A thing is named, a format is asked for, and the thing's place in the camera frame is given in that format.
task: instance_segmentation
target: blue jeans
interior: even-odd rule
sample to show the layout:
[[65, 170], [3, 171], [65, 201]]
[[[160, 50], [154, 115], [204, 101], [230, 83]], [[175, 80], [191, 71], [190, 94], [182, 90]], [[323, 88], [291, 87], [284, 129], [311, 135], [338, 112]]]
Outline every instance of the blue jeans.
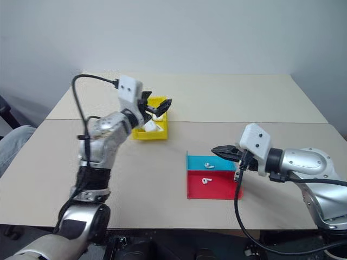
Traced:
[[32, 126], [21, 126], [0, 140], [0, 177], [35, 130]]

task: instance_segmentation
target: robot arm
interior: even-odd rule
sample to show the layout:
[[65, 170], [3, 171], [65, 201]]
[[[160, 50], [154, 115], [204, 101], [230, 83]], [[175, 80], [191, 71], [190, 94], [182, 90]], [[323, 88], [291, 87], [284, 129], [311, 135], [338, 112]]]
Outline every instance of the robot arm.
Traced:
[[249, 170], [258, 171], [261, 176], [269, 173], [271, 181], [295, 182], [301, 189], [304, 202], [319, 228], [347, 230], [347, 187], [324, 183], [300, 183], [300, 180], [314, 178], [342, 180], [335, 172], [328, 154], [314, 148], [272, 148], [270, 135], [255, 123], [246, 126], [236, 146], [219, 146], [212, 149], [212, 152], [224, 159], [239, 162], [245, 150], [254, 156]]
[[79, 77], [113, 83], [119, 91], [121, 111], [100, 118], [90, 131], [85, 130], [85, 134], [79, 136], [80, 168], [76, 184], [70, 191], [70, 199], [61, 209], [54, 234], [40, 237], [8, 260], [73, 260], [78, 259], [90, 243], [100, 243], [110, 219], [110, 208], [104, 202], [110, 195], [108, 180], [119, 146], [133, 128], [141, 127], [151, 119], [146, 111], [160, 116], [171, 105], [171, 99], [168, 99], [158, 108], [148, 106], [151, 92], [142, 92], [142, 83], [128, 76], [122, 76], [119, 81], [109, 81], [93, 75], [78, 75], [73, 80], [74, 94], [74, 82]]
[[[241, 140], [235, 146], [219, 146], [212, 149], [219, 157], [238, 162], [239, 171], [234, 208], [236, 219], [244, 234], [257, 246], [284, 256], [309, 255], [325, 250], [334, 259], [347, 259], [347, 182], [335, 172], [331, 157], [318, 149], [276, 149], [271, 138], [257, 124], [247, 125]], [[280, 252], [253, 238], [244, 227], [239, 215], [237, 195], [244, 170], [258, 171], [259, 175], [284, 183], [294, 182], [302, 191], [304, 202], [315, 224], [322, 231], [326, 245], [304, 252]]]

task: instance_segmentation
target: beige table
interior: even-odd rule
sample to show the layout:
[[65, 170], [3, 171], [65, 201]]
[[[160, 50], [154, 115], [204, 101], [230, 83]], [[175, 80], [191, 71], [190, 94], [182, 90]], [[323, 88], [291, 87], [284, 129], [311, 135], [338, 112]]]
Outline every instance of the beige table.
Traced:
[[[118, 79], [121, 73], [93, 73]], [[158, 74], [124, 72], [143, 82], [144, 90], [173, 102], [171, 122], [283, 122], [327, 123], [289, 75]], [[87, 115], [119, 110], [118, 92], [109, 83], [78, 79]], [[69, 90], [47, 119], [80, 119]]]
[[[194, 84], [191, 86], [197, 90], [199, 88]], [[224, 91], [224, 95], [228, 92], [232, 95], [236, 90], [231, 85], [230, 90]], [[84, 93], [83, 104], [87, 104], [88, 110], [91, 105], [86, 101], [90, 95], [87, 94], [88, 90]], [[38, 128], [1, 178], [0, 223], [37, 226], [55, 224], [59, 208], [68, 198], [69, 189], [75, 181], [78, 169], [76, 135], [82, 132], [81, 121], [73, 118], [75, 108], [67, 99], [65, 96], [59, 102], [50, 115], [51, 119], [45, 120]], [[306, 100], [303, 107], [311, 109], [307, 117], [316, 118], [315, 122], [307, 118], [310, 123], [260, 125], [272, 136], [275, 147], [312, 146], [326, 151], [332, 156], [337, 172], [347, 178], [346, 142], [326, 123], [306, 96], [300, 99]], [[190, 102], [194, 105], [197, 101], [192, 98]], [[298, 113], [300, 102], [294, 107], [294, 114]], [[69, 108], [69, 115], [65, 117], [70, 116], [69, 120], [54, 119], [63, 117], [62, 109], [66, 108]], [[183, 116], [178, 108], [173, 106], [169, 116], [176, 115], [178, 119]], [[205, 111], [207, 109], [201, 106], [201, 113]], [[278, 108], [267, 117], [273, 119], [280, 113]], [[231, 200], [187, 199], [185, 154], [189, 151], [190, 154], [209, 155], [210, 149], [217, 145], [233, 144], [239, 140], [245, 125], [245, 122], [177, 120], [170, 122], [169, 139], [166, 141], [127, 140], [120, 147], [112, 170], [112, 193], [107, 201], [112, 210], [109, 227], [239, 229]], [[294, 184], [272, 183], [268, 178], [247, 172], [244, 188], [240, 212], [247, 228], [315, 228], [302, 202], [300, 190]]]

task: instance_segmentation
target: red box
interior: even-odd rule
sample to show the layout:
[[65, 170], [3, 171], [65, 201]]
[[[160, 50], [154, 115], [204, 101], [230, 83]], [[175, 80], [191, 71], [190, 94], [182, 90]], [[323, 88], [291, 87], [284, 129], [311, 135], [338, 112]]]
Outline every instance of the red box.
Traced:
[[[234, 181], [233, 171], [192, 171], [187, 172], [188, 199], [230, 199], [235, 198], [237, 182]], [[203, 178], [210, 178], [207, 184]], [[239, 199], [243, 196], [243, 187], [239, 192]]]

